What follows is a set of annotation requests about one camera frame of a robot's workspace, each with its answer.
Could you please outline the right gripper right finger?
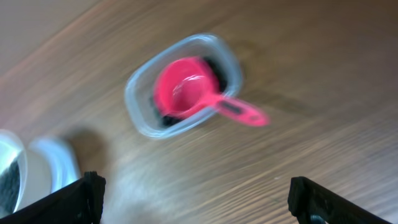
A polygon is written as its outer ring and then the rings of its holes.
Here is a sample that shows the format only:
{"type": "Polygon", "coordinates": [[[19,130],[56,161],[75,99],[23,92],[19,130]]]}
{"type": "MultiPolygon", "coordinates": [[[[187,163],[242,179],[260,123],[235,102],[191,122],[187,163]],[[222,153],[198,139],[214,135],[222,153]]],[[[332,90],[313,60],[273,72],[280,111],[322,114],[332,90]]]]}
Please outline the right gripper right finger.
{"type": "Polygon", "coordinates": [[[390,224],[306,177],[293,177],[287,199],[299,224],[390,224]]]}

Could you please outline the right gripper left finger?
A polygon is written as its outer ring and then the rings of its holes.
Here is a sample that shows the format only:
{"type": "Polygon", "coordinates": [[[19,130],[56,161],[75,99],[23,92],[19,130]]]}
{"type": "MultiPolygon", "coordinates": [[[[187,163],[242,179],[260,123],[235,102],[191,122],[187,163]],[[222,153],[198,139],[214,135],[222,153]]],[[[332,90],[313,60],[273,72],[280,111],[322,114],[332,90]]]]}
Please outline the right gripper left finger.
{"type": "Polygon", "coordinates": [[[100,224],[106,179],[95,171],[1,219],[1,224],[100,224]]]}

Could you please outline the pink measuring scoop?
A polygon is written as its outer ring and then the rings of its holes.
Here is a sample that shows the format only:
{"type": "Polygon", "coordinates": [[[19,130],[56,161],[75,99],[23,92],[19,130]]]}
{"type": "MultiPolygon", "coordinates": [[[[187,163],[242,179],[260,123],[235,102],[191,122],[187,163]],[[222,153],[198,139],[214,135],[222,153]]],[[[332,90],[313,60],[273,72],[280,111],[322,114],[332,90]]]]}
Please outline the pink measuring scoop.
{"type": "Polygon", "coordinates": [[[246,126],[270,123],[258,107],[222,95],[218,80],[209,65],[199,57],[185,57],[167,65],[156,79],[154,101],[159,113],[187,119],[210,107],[217,113],[246,126]]]}

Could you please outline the black beans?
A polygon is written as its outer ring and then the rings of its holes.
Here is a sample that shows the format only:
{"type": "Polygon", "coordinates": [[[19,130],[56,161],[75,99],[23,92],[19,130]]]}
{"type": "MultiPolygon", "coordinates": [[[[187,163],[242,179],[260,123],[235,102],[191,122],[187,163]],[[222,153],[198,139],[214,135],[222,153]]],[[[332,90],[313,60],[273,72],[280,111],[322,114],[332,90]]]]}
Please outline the black beans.
{"type": "Polygon", "coordinates": [[[12,214],[15,210],[20,189],[20,172],[17,161],[1,174],[1,218],[12,214]]]}

